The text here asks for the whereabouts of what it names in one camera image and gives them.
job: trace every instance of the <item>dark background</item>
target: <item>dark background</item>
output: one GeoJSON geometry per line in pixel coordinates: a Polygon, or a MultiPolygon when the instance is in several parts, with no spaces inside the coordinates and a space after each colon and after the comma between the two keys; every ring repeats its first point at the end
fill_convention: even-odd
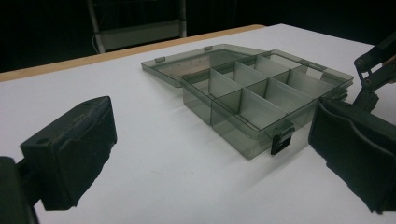
{"type": "MultiPolygon", "coordinates": [[[[94,2],[101,30],[178,18],[178,0],[94,2]]],[[[186,9],[188,36],[285,23],[374,45],[396,31],[390,1],[187,0],[186,9]]],[[[0,50],[0,72],[95,54],[86,0],[5,1],[0,50]]]]}

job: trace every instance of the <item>white tabletop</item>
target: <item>white tabletop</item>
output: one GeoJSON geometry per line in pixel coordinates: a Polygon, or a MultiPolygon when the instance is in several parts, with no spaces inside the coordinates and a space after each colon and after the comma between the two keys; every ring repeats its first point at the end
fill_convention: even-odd
{"type": "MultiPolygon", "coordinates": [[[[371,213],[307,144],[310,124],[272,157],[247,161],[191,112],[176,89],[141,63],[210,45],[280,49],[355,77],[353,62],[372,46],[275,25],[0,83],[0,155],[22,159],[19,145],[75,105],[109,95],[119,141],[99,177],[68,211],[35,209],[41,223],[396,223],[371,213]]],[[[373,112],[396,124],[396,86],[373,112]]]]}

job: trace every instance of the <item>box latch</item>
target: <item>box latch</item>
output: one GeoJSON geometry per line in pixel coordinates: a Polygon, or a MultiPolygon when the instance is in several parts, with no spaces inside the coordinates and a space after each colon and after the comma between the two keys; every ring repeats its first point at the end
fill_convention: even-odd
{"type": "Polygon", "coordinates": [[[293,123],[289,121],[285,121],[280,127],[274,130],[271,155],[275,155],[290,144],[294,131],[293,123]]]}

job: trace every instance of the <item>wooden table edge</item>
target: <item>wooden table edge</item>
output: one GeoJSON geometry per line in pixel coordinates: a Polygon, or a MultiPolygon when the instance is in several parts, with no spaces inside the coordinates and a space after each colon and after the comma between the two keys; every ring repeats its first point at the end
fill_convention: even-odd
{"type": "Polygon", "coordinates": [[[39,65],[36,67],[23,68],[20,70],[0,73],[0,82],[10,81],[10,80],[19,79],[19,78],[25,78],[25,77],[38,76],[38,75],[42,75],[42,74],[46,74],[46,73],[50,73],[50,72],[61,71],[61,70],[68,69],[68,68],[79,67],[82,65],[87,65],[87,64],[92,64],[92,63],[100,63],[100,62],[104,62],[104,61],[108,61],[108,60],[118,59],[118,58],[130,56],[130,55],[134,55],[134,54],[138,54],[138,53],[143,53],[143,52],[147,52],[147,51],[151,51],[151,50],[155,50],[155,49],[164,49],[164,48],[168,48],[168,47],[172,47],[172,46],[176,46],[176,45],[186,44],[186,43],[190,43],[190,42],[194,42],[194,41],[205,40],[205,39],[209,39],[209,38],[215,38],[215,37],[224,36],[224,35],[239,34],[239,33],[243,33],[246,31],[256,30],[256,29],[260,29],[260,28],[264,28],[264,27],[265,26],[263,26],[263,25],[254,24],[254,25],[243,26],[243,27],[233,28],[233,29],[229,29],[229,30],[223,30],[223,31],[218,31],[218,32],[214,32],[214,33],[204,34],[204,35],[188,36],[185,38],[169,40],[169,41],[164,41],[164,42],[160,42],[160,43],[130,48],[130,49],[122,49],[122,50],[112,51],[112,52],[105,53],[105,54],[97,54],[97,55],[68,60],[68,61],[59,62],[59,63],[49,63],[49,64],[44,64],[44,65],[39,65]]]}

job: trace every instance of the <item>plastic organizer box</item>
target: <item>plastic organizer box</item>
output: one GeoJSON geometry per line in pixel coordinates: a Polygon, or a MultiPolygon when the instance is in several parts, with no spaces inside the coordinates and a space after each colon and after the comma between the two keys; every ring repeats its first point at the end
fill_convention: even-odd
{"type": "Polygon", "coordinates": [[[290,143],[317,99],[345,100],[353,76],[280,50],[217,45],[142,63],[247,159],[290,143]]]}

